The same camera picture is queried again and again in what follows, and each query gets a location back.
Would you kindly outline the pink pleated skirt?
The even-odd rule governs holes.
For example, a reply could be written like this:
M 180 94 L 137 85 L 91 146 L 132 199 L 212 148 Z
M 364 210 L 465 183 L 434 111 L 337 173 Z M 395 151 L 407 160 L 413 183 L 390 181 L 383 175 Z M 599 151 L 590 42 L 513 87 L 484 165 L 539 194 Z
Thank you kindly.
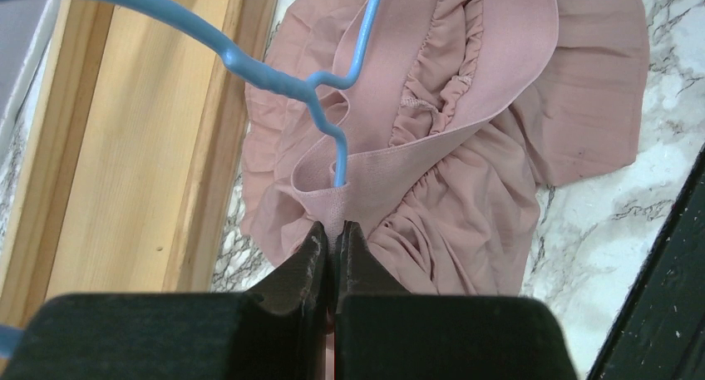
M 517 294 L 541 185 L 634 162 L 649 60 L 642 0 L 382 0 L 361 74 L 306 106 L 248 87 L 241 232 L 280 265 L 314 222 L 356 221 L 419 294 Z

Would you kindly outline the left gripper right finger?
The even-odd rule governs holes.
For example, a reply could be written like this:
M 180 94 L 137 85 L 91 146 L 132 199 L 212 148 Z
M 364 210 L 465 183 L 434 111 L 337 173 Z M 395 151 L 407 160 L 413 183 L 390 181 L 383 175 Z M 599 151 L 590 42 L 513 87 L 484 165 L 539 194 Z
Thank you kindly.
M 348 221 L 333 256 L 338 379 L 573 379 L 563 331 L 535 299 L 414 294 Z

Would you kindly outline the blue wire hanger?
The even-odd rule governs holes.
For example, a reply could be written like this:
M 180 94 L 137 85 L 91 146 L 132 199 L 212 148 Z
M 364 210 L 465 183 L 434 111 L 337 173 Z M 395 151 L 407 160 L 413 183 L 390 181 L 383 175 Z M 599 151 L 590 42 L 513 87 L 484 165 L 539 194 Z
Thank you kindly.
M 225 68 L 258 89 L 301 101 L 308 107 L 314 125 L 323 134 L 331 136 L 336 146 L 336 167 L 333 185 L 342 187 L 346 183 L 348 165 L 348 142 L 341 128 L 329 122 L 316 94 L 321 86 L 346 90 L 357 81 L 364 62 L 367 44 L 381 0 L 368 0 L 362 25 L 357 36 L 348 73 L 337 76 L 331 72 L 315 72 L 302 80 L 280 72 L 244 53 L 231 39 L 216 27 L 206 22 L 184 6 L 173 0 L 97 0 L 145 14 L 163 22 L 204 44 L 214 51 Z

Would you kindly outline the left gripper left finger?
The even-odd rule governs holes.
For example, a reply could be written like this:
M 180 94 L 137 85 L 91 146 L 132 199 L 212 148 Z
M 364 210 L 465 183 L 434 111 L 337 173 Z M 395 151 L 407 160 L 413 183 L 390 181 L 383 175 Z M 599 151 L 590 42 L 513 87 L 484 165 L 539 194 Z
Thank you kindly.
M 4 379 L 322 379 L 328 239 L 238 293 L 63 294 L 11 330 Z

